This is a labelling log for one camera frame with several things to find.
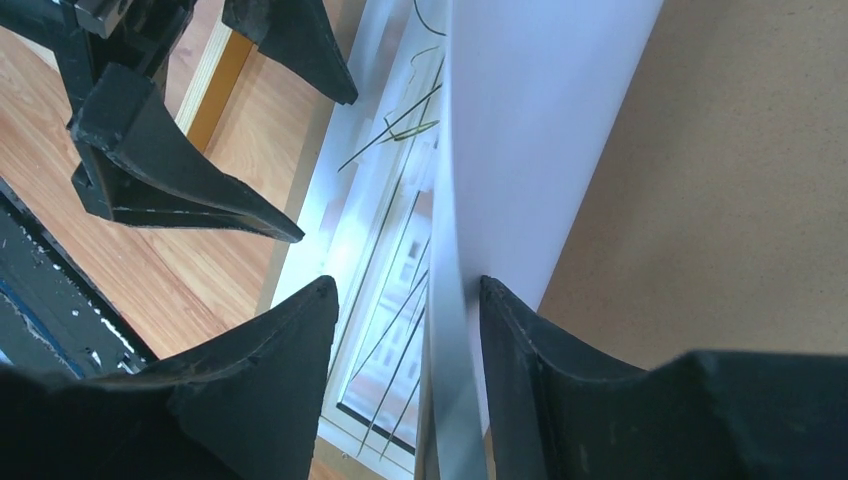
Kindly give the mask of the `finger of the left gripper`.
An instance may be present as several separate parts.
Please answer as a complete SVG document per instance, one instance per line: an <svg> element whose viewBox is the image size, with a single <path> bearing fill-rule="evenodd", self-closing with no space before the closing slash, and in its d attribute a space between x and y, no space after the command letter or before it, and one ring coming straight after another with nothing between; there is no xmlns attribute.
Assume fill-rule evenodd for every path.
<svg viewBox="0 0 848 480"><path fill-rule="evenodd" d="M341 105L358 90L321 0L227 0L222 22Z"/></svg>

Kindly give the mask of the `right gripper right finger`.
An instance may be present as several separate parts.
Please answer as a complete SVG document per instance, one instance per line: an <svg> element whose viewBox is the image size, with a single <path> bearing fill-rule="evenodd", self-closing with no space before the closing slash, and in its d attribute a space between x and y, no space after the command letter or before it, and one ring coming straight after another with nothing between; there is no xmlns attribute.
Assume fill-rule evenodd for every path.
<svg viewBox="0 0 848 480"><path fill-rule="evenodd" d="M480 281L500 479L843 479L847 360L695 350L651 370Z"/></svg>

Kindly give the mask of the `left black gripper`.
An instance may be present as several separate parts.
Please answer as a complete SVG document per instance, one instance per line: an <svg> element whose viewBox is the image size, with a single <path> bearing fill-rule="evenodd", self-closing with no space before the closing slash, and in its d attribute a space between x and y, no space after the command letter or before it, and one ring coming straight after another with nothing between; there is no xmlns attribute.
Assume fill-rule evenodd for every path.
<svg viewBox="0 0 848 480"><path fill-rule="evenodd" d="M195 5L3 0L1 26L54 54L76 116L72 138L136 182L121 196L122 211L141 216L143 226L241 230L297 243L304 233L296 223L206 159L164 105L169 58Z"/></svg>

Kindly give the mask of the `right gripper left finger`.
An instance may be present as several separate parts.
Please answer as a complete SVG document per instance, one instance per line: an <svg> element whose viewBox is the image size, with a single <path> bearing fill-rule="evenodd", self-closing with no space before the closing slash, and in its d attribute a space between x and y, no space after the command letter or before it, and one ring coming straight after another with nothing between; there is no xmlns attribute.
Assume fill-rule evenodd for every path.
<svg viewBox="0 0 848 480"><path fill-rule="evenodd" d="M305 479L339 314L321 276L136 374L1 370L5 479Z"/></svg>

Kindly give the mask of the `photo print board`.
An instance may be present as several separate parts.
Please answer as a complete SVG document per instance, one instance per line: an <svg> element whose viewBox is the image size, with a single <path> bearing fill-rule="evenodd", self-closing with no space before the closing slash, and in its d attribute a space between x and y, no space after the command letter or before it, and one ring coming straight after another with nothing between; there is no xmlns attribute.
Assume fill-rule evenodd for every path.
<svg viewBox="0 0 848 480"><path fill-rule="evenodd" d="M367 1L340 22L359 89L333 109L280 302L332 276L319 440L385 479L482 479L478 281L537 307L658 1Z"/></svg>

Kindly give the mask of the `brown backing board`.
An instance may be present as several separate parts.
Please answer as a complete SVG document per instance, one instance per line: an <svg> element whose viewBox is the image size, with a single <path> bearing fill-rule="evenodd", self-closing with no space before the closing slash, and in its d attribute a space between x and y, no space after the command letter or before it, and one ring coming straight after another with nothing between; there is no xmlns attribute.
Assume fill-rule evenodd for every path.
<svg viewBox="0 0 848 480"><path fill-rule="evenodd" d="M847 5L662 7L537 307L640 367L847 351Z"/></svg>

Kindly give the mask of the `wooden picture frame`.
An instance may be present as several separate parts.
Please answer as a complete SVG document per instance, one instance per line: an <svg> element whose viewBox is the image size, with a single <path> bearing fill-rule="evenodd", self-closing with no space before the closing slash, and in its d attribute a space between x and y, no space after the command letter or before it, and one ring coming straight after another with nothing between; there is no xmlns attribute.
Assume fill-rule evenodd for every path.
<svg viewBox="0 0 848 480"><path fill-rule="evenodd" d="M204 153L254 44L223 23L212 29L175 117L191 144Z"/></svg>

